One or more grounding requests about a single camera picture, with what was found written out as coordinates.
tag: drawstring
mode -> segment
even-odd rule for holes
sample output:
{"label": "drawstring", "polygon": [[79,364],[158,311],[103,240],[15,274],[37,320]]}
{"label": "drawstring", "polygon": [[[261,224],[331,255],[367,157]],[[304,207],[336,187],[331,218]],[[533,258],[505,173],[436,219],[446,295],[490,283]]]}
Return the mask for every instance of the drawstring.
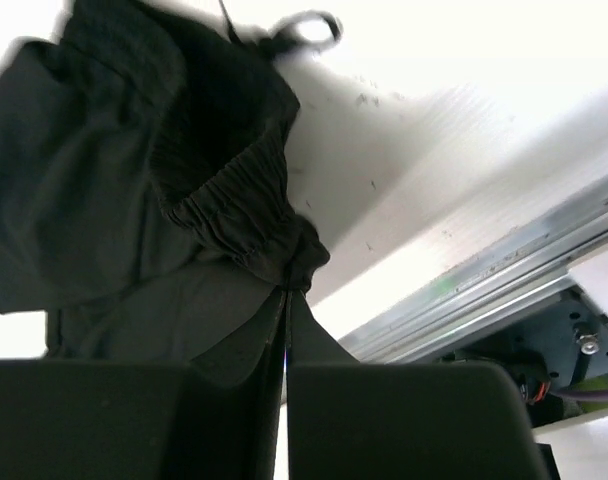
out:
{"label": "drawstring", "polygon": [[[244,42],[237,35],[231,17],[226,10],[223,0],[219,0],[224,21],[226,22],[226,33],[231,43],[244,48],[255,50],[258,55],[266,60],[272,61],[277,57],[292,53],[301,48],[310,48],[322,51],[332,47],[340,41],[342,29],[338,20],[327,12],[308,11],[296,13],[281,20],[269,36],[261,37],[257,42]],[[311,41],[297,32],[298,24],[310,20],[322,20],[328,26],[331,37],[322,41]]]}

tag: screw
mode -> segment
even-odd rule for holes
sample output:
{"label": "screw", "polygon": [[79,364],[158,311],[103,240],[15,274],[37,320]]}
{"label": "screw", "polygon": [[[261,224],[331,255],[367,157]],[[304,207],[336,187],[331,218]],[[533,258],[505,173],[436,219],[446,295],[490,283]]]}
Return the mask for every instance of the screw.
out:
{"label": "screw", "polygon": [[597,340],[597,335],[579,335],[576,342],[580,346],[580,351],[584,355],[595,355],[600,351],[600,344]]}

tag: dark clothing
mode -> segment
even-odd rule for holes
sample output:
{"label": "dark clothing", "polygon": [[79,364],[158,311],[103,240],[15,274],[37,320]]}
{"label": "dark clothing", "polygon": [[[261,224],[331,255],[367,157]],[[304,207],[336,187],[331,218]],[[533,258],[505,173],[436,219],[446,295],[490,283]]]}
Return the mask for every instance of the dark clothing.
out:
{"label": "dark clothing", "polygon": [[286,197],[298,109],[198,22],[77,0],[0,77],[0,312],[48,310],[69,356],[192,358],[308,290],[329,255]]}

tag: bolt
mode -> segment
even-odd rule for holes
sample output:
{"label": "bolt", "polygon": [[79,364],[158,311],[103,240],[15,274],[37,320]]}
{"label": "bolt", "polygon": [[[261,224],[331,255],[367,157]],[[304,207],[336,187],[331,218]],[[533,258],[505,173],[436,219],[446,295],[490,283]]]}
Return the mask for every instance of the bolt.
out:
{"label": "bolt", "polygon": [[595,355],[600,351],[597,335],[583,334],[577,337],[577,344],[584,355]]}

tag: elastic waistband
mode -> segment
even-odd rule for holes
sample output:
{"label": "elastic waistband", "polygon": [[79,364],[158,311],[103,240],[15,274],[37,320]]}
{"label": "elastic waistband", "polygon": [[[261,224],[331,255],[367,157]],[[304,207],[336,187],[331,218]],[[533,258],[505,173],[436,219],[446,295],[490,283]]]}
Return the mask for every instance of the elastic waistband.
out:
{"label": "elastic waistband", "polygon": [[75,0],[61,41],[128,78],[151,103],[168,106],[185,85],[184,58],[134,1]]}

